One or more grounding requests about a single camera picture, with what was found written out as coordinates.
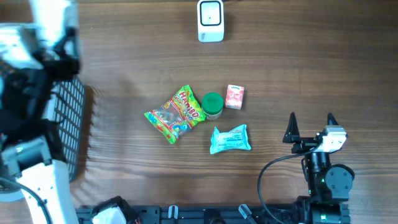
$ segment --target pink box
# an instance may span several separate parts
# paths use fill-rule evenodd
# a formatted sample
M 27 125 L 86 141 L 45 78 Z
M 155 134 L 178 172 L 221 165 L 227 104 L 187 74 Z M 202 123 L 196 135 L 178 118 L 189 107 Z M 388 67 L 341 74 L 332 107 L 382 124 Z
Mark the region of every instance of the pink box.
M 238 109 L 242 108 L 244 87 L 228 85 L 226 90 L 225 107 Z

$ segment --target light blue plastic wrapper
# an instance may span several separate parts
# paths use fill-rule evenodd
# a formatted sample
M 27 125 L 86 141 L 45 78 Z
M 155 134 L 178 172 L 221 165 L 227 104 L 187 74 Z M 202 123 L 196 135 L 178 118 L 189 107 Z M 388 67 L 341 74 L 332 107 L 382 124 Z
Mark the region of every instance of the light blue plastic wrapper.
M 220 133 L 217 128 L 214 128 L 214 132 L 211 137 L 210 154 L 213 155 L 214 153 L 230 149 L 250 150 L 251 146 L 249 145 L 248 140 L 248 133 L 246 132 L 245 124 L 242 124 L 227 133 Z

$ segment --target wood grain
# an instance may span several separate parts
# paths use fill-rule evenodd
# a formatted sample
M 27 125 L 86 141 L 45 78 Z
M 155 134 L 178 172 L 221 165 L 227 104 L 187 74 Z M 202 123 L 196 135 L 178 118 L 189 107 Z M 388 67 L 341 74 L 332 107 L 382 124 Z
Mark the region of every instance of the wood grain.
M 131 205 L 258 205 L 260 169 L 290 153 L 282 144 L 290 112 L 302 136 L 321 131 L 333 112 L 349 139 L 332 163 L 356 172 L 353 223 L 396 223 L 397 6 L 231 1 L 225 40 L 201 44 L 195 2 L 82 4 L 87 102 L 73 203 L 120 195 Z M 225 95 L 228 84 L 244 86 L 244 106 L 170 145 L 143 113 L 186 84 L 199 100 L 209 91 Z M 248 125 L 252 150 L 211 156 L 214 127 L 240 124 Z M 307 194 L 300 159 L 275 164 L 263 181 L 266 202 Z M 0 209 L 1 223 L 30 222 L 24 202 Z

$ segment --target black cable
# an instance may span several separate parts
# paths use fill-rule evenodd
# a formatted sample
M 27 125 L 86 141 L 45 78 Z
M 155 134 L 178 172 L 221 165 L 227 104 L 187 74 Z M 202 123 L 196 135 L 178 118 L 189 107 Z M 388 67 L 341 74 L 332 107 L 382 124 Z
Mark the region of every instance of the black cable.
M 0 180 L 5 182 L 5 183 L 7 183 L 7 184 L 14 185 L 15 187 L 18 187 L 18 188 L 28 192 L 33 198 L 36 199 L 37 205 L 42 208 L 45 220 L 47 221 L 47 224 L 51 224 L 52 223 L 49 211 L 47 210 L 47 207 L 45 206 L 45 203 L 43 202 L 43 200 L 33 190 L 31 190 L 30 188 L 26 187 L 25 185 L 22 185 L 22 184 L 20 184 L 18 182 L 15 182 L 13 180 L 9 180 L 9 179 L 4 178 L 4 177 L 0 177 Z
M 279 159 L 275 159 L 275 160 L 273 160 L 273 161 L 270 161 L 264 168 L 262 168 L 262 170 L 261 170 L 261 172 L 260 172 L 260 175 L 259 175 L 259 179 L 258 179 L 258 181 L 257 181 L 257 192 L 259 193 L 259 198 L 260 198 L 260 201 L 261 201 L 261 203 L 262 203 L 262 206 L 264 207 L 264 210 L 267 211 L 267 213 L 268 213 L 273 219 L 275 219 L 278 223 L 280 223 L 280 224 L 285 224 L 284 222 L 282 222 L 282 221 L 280 221 L 279 219 L 277 219 L 273 214 L 271 214 L 271 211 L 267 208 L 267 205 L 266 205 L 266 203 L 264 202 L 264 199 L 262 199 L 262 195 L 261 195 L 261 177 L 262 177 L 262 174 L 264 173 L 264 171 L 266 171 L 266 169 L 267 169 L 269 166 L 273 165 L 273 164 L 276 163 L 276 162 L 283 161 L 283 160 L 286 160 L 286 159 L 296 158 L 296 157 L 300 157 L 300 156 L 305 156 L 305 155 L 307 155 L 307 154 L 313 153 L 315 150 L 318 149 L 319 146 L 320 146 L 320 145 L 318 145 L 317 147 L 312 148 L 311 150 L 309 150 L 309 151 L 307 151 L 307 152 L 303 152 L 303 153 L 300 153 L 300 154 L 294 154 L 294 155 L 291 155 L 291 156 L 284 156 L 284 157 L 281 157 L 281 158 L 279 158 Z

